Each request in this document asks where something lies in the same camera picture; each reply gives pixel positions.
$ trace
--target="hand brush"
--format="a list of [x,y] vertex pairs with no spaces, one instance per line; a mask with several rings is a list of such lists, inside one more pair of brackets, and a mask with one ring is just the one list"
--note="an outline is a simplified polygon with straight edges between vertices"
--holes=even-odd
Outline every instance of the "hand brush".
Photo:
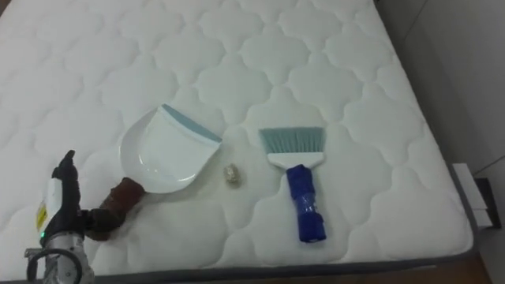
[[323,217],[315,205],[311,168],[324,161],[324,130],[320,127],[261,129],[268,161],[286,170],[291,197],[297,208],[300,241],[326,239]]

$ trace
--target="dustpan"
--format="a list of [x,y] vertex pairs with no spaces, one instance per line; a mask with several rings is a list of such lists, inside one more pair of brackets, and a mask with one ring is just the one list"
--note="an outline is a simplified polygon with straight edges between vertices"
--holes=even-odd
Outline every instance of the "dustpan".
[[194,181],[220,144],[220,137],[163,104],[128,129],[120,159],[126,176],[146,192],[170,193]]

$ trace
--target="brush handle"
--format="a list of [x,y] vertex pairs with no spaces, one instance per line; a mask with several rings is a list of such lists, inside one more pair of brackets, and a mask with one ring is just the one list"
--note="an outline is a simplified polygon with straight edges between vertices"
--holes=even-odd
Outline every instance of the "brush handle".
[[324,221],[317,212],[316,190],[312,183],[311,170],[298,165],[288,169],[286,175],[290,184],[291,198],[297,208],[300,241],[312,243],[325,240]]

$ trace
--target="quilted mattress surface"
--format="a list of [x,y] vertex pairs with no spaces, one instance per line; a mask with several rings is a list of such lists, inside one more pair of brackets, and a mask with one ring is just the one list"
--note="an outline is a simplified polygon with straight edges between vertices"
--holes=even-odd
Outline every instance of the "quilted mattress surface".
[[[473,246],[372,0],[13,0],[0,18],[0,280],[24,277],[57,161],[77,151],[81,206],[99,206],[124,176],[122,136],[161,103],[223,145],[187,189],[146,197],[111,241],[85,241],[97,275],[416,260]],[[297,239],[286,178],[258,137],[280,126],[326,129],[313,172],[326,241]],[[230,163],[238,189],[223,176]]]

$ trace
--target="blue bristles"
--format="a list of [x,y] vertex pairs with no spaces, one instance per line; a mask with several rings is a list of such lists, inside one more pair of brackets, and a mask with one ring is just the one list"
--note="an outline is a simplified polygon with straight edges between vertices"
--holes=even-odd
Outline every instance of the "blue bristles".
[[267,154],[321,152],[324,149],[321,127],[261,129],[260,138]]

